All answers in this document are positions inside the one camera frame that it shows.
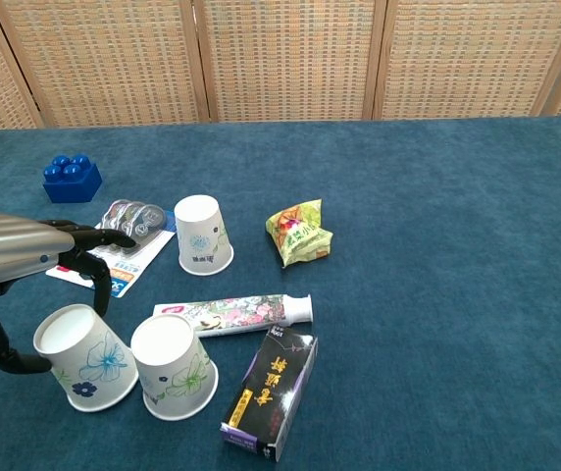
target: snack wrapper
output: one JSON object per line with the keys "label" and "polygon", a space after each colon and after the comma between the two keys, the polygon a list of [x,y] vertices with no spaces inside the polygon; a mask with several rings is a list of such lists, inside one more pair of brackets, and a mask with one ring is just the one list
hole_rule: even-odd
{"label": "snack wrapper", "polygon": [[282,266],[309,262],[331,253],[332,233],[322,224],[322,199],[296,204],[279,211],[265,223],[282,258]]}

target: blue lego brick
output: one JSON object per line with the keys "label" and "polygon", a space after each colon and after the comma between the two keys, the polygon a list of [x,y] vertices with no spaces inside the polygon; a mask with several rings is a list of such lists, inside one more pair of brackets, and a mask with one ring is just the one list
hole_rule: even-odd
{"label": "blue lego brick", "polygon": [[102,184],[97,166],[85,155],[59,155],[43,170],[43,187],[52,203],[86,203]]}

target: toothpaste cap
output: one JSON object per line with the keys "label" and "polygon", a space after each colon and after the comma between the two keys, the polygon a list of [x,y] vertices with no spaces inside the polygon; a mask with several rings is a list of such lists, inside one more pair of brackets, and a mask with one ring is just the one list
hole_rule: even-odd
{"label": "toothpaste cap", "polygon": [[282,306],[284,320],[279,322],[282,326],[290,326],[295,322],[313,322],[311,294],[307,297],[291,297],[285,294],[282,297]]}

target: upside-down paper cup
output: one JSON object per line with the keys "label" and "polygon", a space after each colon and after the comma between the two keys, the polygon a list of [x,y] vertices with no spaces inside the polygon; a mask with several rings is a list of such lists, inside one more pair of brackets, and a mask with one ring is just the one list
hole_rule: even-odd
{"label": "upside-down paper cup", "polygon": [[92,307],[72,304],[48,316],[34,333],[34,348],[81,412],[115,405],[138,379],[134,357]]}
{"label": "upside-down paper cup", "polygon": [[218,201],[205,194],[182,199],[174,208],[178,261],[192,275],[215,275],[232,261],[233,250]]}
{"label": "upside-down paper cup", "polygon": [[189,322],[177,314],[153,316],[132,334],[143,402],[163,420],[182,420],[198,413],[218,386],[218,369]]}

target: yellow label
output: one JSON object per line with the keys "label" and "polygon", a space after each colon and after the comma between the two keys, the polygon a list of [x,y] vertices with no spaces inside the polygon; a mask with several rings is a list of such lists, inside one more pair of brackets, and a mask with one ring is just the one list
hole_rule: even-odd
{"label": "yellow label", "polygon": [[251,397],[252,397],[251,390],[243,390],[243,393],[241,394],[241,398],[239,399],[236,408],[234,409],[232,415],[230,416],[229,425],[231,427],[237,427],[239,425],[239,422],[241,421],[241,417],[243,416],[243,413],[245,412],[245,408],[248,405],[248,402],[250,402]]}

